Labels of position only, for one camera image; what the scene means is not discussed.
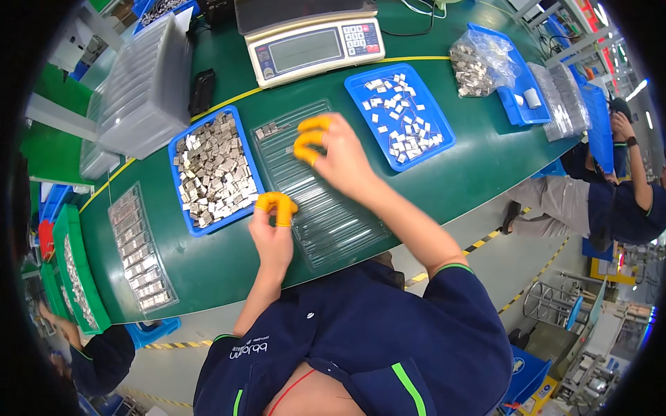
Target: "printed logo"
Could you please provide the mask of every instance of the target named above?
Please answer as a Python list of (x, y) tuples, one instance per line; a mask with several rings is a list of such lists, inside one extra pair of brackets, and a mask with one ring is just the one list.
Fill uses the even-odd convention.
[(268, 342), (261, 341), (264, 341), (269, 337), (270, 336), (249, 339), (242, 347), (233, 347), (229, 353), (229, 359), (238, 358), (243, 354), (250, 355), (253, 352), (258, 353), (260, 351), (268, 350)]
[(525, 361), (520, 357), (515, 357), (513, 359), (513, 374), (518, 374), (523, 371), (523, 368), (525, 368)]

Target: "green collar trim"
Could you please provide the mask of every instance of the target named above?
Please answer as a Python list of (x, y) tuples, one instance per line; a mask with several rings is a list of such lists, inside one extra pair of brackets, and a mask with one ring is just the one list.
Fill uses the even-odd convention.
[(464, 264), (460, 264), (460, 263), (446, 264), (445, 266), (440, 267), (439, 270), (437, 272), (435, 272), (435, 274), (441, 272), (444, 269), (448, 269), (448, 268), (451, 268), (451, 267), (463, 268), (463, 269), (467, 270), (469, 273), (476, 276), (476, 274), (474, 273), (474, 271), (472, 269), (470, 269), (469, 267), (465, 266)]
[(393, 364), (391, 368), (393, 369), (393, 372), (398, 376), (400, 383), (402, 383), (402, 385), (405, 386), (407, 392), (412, 396), (412, 399), (414, 399), (414, 404), (416, 405), (416, 412), (418, 413), (418, 416), (426, 416), (426, 404), (423, 402), (423, 398), (419, 394), (416, 387), (414, 387), (412, 380), (410, 380), (410, 378), (407, 376), (405, 369), (402, 368), (402, 364), (400, 363)]
[(226, 338), (226, 337), (231, 337), (231, 338), (240, 339), (240, 337), (237, 337), (237, 336), (235, 336), (235, 335), (231, 335), (230, 333), (224, 333), (224, 334), (222, 334), (222, 335), (218, 335), (218, 336), (213, 340), (213, 342), (217, 341), (217, 340), (220, 339), (220, 338)]

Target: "green plastic tray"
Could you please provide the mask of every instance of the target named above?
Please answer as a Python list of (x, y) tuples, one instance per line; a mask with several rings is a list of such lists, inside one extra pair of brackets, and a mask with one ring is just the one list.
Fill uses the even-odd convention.
[[(83, 317), (83, 312), (78, 303), (74, 301), (74, 292), (72, 290), (72, 282), (67, 273), (65, 262), (65, 236), (69, 235), (69, 244), (72, 247), (72, 258), (74, 259), (74, 266), (79, 274), (81, 287), (85, 294), (90, 311), (93, 314), (97, 329), (93, 329), (88, 324), (88, 321)], [(79, 210), (73, 205), (64, 205), (63, 209), (58, 215), (58, 220), (53, 226), (53, 242), (55, 244), (55, 255), (58, 259), (58, 265), (62, 281), (69, 301), (72, 303), (74, 309), (74, 316), (81, 327), (81, 331), (85, 335), (93, 335), (96, 333), (103, 333), (108, 327), (111, 326), (111, 321), (107, 311), (102, 304), (102, 300), (97, 293), (97, 286), (93, 280), (93, 275), (90, 273), (90, 266), (88, 266), (88, 258), (86, 257), (85, 249), (83, 247), (83, 237), (81, 235), (81, 223), (79, 222)]]
[(60, 273), (56, 276), (53, 271), (53, 266), (48, 263), (42, 265), (39, 273), (41, 275), (42, 284), (44, 285), (44, 290), (46, 291), (46, 297), (49, 300), (51, 312), (68, 321), (75, 321), (76, 318), (69, 313), (65, 299), (63, 298), (63, 291), (61, 289), (63, 287), (63, 281), (60, 277)]

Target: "red string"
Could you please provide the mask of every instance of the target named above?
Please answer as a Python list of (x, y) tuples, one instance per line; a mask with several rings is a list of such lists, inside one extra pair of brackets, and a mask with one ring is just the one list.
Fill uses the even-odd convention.
[(289, 388), (288, 388), (287, 390), (285, 390), (284, 393), (280, 396), (280, 398), (278, 399), (278, 401), (275, 402), (275, 404), (273, 405), (273, 407), (272, 407), (272, 409), (270, 410), (270, 412), (268, 412), (268, 416), (271, 416), (271, 415), (273, 414), (273, 411), (275, 410), (275, 408), (278, 407), (278, 404), (280, 404), (280, 400), (282, 400), (282, 399), (284, 398), (284, 396), (286, 396), (286, 394), (289, 393), (289, 391), (290, 391), (291, 389), (293, 389), (295, 385), (298, 384), (299, 381), (303, 380), (305, 377), (308, 377), (308, 376), (309, 376), (310, 374), (312, 374), (312, 373), (314, 373), (314, 370), (313, 370), (313, 369), (310, 370), (310, 371), (308, 371), (308, 373), (307, 373), (306, 375), (304, 375), (304, 376), (301, 377), (300, 379), (296, 380), (296, 381), (294, 382), (294, 384), (292, 384), (291, 386), (289, 386)]

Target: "black shoe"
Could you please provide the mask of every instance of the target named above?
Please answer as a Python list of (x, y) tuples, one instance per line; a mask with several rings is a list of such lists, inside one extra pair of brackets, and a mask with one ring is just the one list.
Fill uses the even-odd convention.
[(518, 204), (516, 201), (511, 201), (511, 203), (509, 204), (509, 208), (507, 209), (504, 222), (502, 222), (501, 228), (499, 229), (502, 234), (504, 234), (505, 236), (511, 234), (511, 232), (508, 231), (509, 224), (511, 224), (511, 221), (515, 220), (515, 217), (517, 217), (519, 214), (520, 214), (520, 204)]

